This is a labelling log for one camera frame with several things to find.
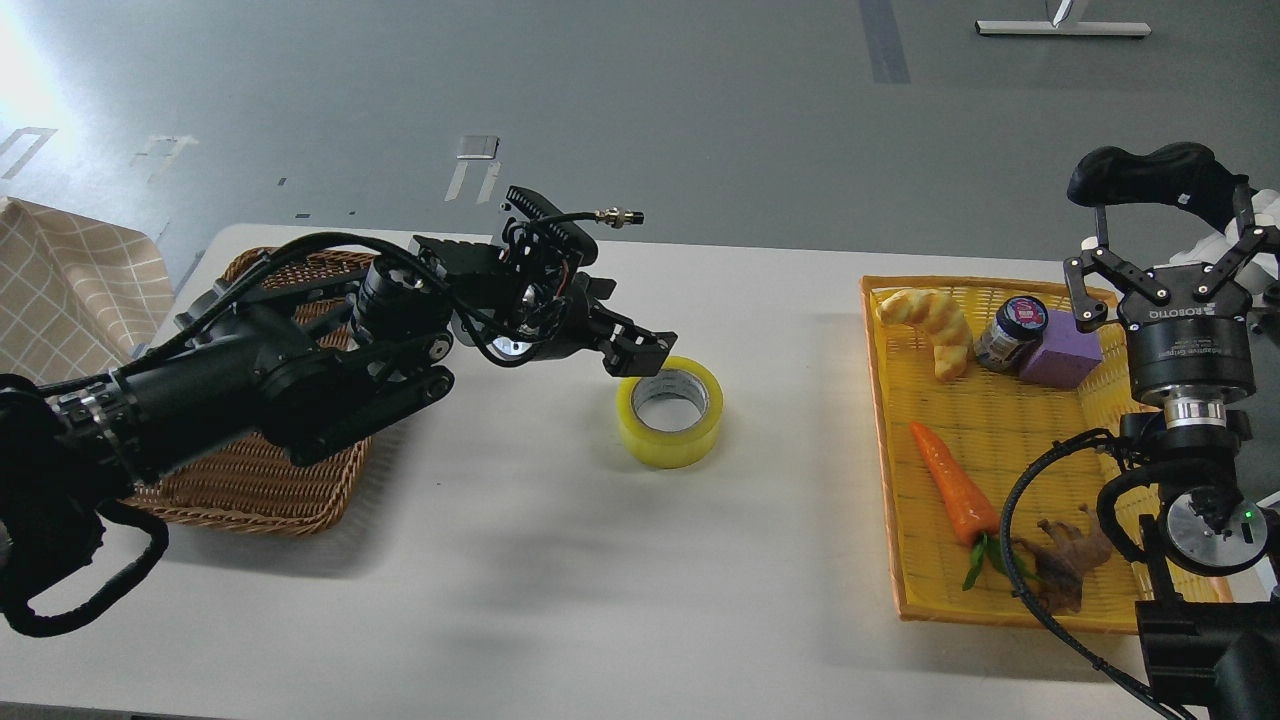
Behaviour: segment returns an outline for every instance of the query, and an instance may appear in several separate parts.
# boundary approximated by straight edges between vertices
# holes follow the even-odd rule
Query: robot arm
[[[1050,462],[1087,447],[1115,455],[1121,473],[1098,495],[1098,524],[1125,560],[1151,573],[1155,597],[1135,609],[1151,685],[1069,643],[1166,717],[1189,717],[1181,705],[1206,706],[1219,720],[1280,717],[1280,605],[1185,602],[1167,566],[1221,577],[1280,559],[1280,515],[1257,507],[1238,487],[1235,456],[1251,438],[1248,418],[1228,409],[1256,391],[1247,315],[1274,313],[1280,297],[1280,284],[1256,299],[1235,279],[1256,255],[1280,252],[1280,231],[1271,218],[1254,215],[1253,193],[1247,177],[1229,173],[1196,143],[1146,156],[1103,147],[1080,161],[1068,196],[1093,208],[1097,236],[1064,261],[1075,322],[1082,332],[1107,322],[1110,309],[1084,290],[1088,274],[1101,274],[1123,295],[1116,315],[1133,398],[1158,410],[1125,415],[1119,436],[1091,430],[1046,454],[1015,484],[1001,519],[1007,541],[1018,497]],[[1105,208],[1125,202],[1180,208],[1219,231],[1234,219],[1239,240],[1212,264],[1143,270],[1110,249]],[[1140,546],[1116,520],[1117,500],[1138,487],[1153,487],[1160,497],[1158,516],[1139,518]],[[1068,639],[1025,582],[1014,584],[1032,614]]]
[[[18,632],[51,635],[92,621],[164,552],[164,523],[119,502],[182,465],[257,430],[296,465],[311,465],[442,400],[440,361],[454,337],[513,368],[603,355],[614,377],[653,375],[676,334],[654,333],[604,307],[614,282],[580,268],[595,241],[571,224],[614,227],[639,213],[566,215],[512,187],[502,245],[415,237],[413,252],[378,238],[317,233],[265,254],[178,318],[179,333],[104,375],[38,388],[0,375],[0,610]],[[339,245],[376,250],[367,270],[273,288],[275,270]],[[298,306],[334,300],[306,323]],[[319,341],[340,325],[348,348]],[[87,565],[101,518],[146,530],[151,546],[84,606],[41,618],[29,600]]]

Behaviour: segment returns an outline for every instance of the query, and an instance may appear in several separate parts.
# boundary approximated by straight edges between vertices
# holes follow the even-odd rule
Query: packing tape
[[[659,430],[640,419],[639,409],[650,400],[682,398],[699,411],[696,423],[682,430]],[[671,356],[652,378],[627,378],[618,386],[618,434],[636,460],[654,468],[684,468],[701,460],[719,437],[724,395],[716,375],[687,359]]]

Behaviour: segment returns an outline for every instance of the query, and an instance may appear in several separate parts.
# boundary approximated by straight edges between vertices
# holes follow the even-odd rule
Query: brown toy figure
[[[1036,574],[1041,579],[1038,597],[1050,612],[1079,612],[1084,574],[1111,557],[1111,541],[1098,528],[1097,512],[1087,505],[1080,505],[1079,510],[1089,516],[1089,534],[1068,523],[1041,520],[1037,527],[1053,539],[1052,548],[1014,538],[1015,543],[1036,557]]]

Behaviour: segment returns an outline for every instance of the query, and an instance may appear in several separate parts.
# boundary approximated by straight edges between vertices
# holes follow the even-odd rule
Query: toy carrot
[[[961,589],[969,589],[978,582],[983,557],[991,560],[991,565],[997,573],[1007,575],[1000,555],[1000,512],[992,507],[991,501],[973,482],[973,478],[951,456],[951,450],[942,442],[942,438],[920,423],[913,421],[910,427],[915,446],[920,450],[920,456],[929,468],[929,475],[933,477],[933,484],[942,493],[942,503],[947,509],[947,518],[951,519],[951,529],[955,532],[956,539],[970,548],[969,574],[965,575]],[[1023,566],[1020,559],[1018,560],[1018,570],[1027,578],[1038,579]]]

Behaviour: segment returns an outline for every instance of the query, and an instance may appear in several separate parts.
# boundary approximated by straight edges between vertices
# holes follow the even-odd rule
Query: purple sponge
[[[1062,310],[1048,311],[1044,337],[1027,355],[1018,377],[1050,387],[1078,387],[1102,363],[1102,346],[1094,333],[1075,329],[1075,319]]]

